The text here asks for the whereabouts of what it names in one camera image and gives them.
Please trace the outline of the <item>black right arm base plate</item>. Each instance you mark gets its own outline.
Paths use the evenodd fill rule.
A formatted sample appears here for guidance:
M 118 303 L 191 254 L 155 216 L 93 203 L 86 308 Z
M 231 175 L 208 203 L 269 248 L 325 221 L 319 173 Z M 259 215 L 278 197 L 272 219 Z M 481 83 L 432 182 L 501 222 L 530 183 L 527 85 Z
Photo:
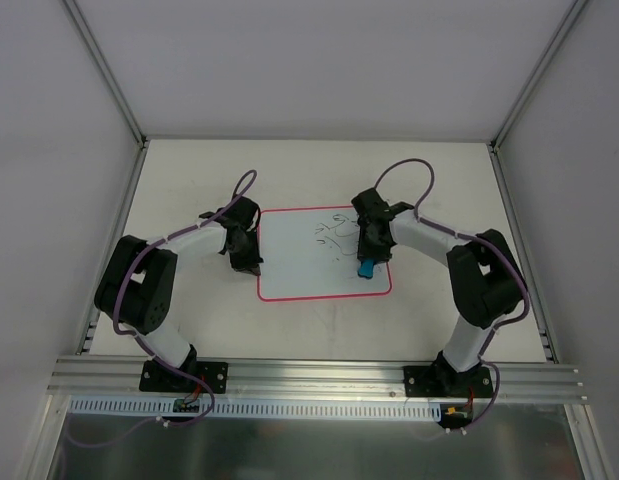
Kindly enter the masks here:
M 405 394 L 409 398 L 490 398 L 494 393 L 490 371 L 478 365 L 468 372 L 438 369 L 433 364 L 402 368 Z

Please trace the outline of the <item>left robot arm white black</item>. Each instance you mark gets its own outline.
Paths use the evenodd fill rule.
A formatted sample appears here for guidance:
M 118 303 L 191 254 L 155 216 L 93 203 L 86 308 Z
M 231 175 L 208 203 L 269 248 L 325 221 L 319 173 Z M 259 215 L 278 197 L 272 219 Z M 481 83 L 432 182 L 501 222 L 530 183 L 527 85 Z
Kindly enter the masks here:
M 152 242 L 133 235 L 116 244 L 97 287 L 94 305 L 119 335 L 132 336 L 176 391 L 197 379 L 197 352 L 167 321 L 177 270 L 207 256 L 227 255 L 230 267 L 258 277 L 257 228 L 261 208 L 246 197 L 205 212 L 191 226 Z

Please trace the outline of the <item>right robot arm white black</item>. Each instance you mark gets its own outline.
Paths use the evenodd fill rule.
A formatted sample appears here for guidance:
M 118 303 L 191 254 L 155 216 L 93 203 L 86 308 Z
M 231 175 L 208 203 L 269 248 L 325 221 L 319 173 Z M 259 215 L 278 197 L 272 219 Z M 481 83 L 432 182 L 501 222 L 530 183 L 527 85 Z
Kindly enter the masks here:
M 394 205 L 369 188 L 352 199 L 359 227 L 358 276 L 392 258 L 392 248 L 414 249 L 448 269 L 459 318 L 445 347 L 415 380 L 429 389 L 458 396 L 480 368 L 481 354 L 495 324 L 528 302 L 528 289 L 504 236 L 489 229 L 467 234 L 439 224 L 405 202 Z

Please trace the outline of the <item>pink-framed whiteboard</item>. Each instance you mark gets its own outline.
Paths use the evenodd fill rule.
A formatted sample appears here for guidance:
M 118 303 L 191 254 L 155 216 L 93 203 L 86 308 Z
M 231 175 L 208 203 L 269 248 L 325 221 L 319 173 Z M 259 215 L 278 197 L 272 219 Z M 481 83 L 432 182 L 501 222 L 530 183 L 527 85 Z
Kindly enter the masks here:
M 358 275 L 357 214 L 351 206 L 268 209 L 258 226 L 264 302 L 375 297 L 393 289 L 390 270 Z

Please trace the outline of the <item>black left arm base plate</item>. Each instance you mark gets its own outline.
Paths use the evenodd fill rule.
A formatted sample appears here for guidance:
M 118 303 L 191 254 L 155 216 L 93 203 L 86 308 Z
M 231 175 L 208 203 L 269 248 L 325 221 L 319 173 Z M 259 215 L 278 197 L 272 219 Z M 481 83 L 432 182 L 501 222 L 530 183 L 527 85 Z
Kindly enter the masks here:
M 195 362 L 193 370 L 185 377 L 161 366 L 155 360 L 143 364 L 138 389 L 149 393 L 192 393 L 200 386 L 190 377 L 202 380 L 214 394 L 224 394 L 228 380 L 229 364 L 226 362 Z

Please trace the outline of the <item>blue bone-shaped eraser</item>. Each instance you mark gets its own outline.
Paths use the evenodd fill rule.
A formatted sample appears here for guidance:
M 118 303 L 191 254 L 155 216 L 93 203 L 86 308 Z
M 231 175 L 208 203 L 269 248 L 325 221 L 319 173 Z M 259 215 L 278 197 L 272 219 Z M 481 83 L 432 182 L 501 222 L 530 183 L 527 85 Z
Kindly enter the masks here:
M 360 262 L 357 275 L 360 278 L 372 279 L 374 276 L 375 261 L 373 259 L 364 259 Z

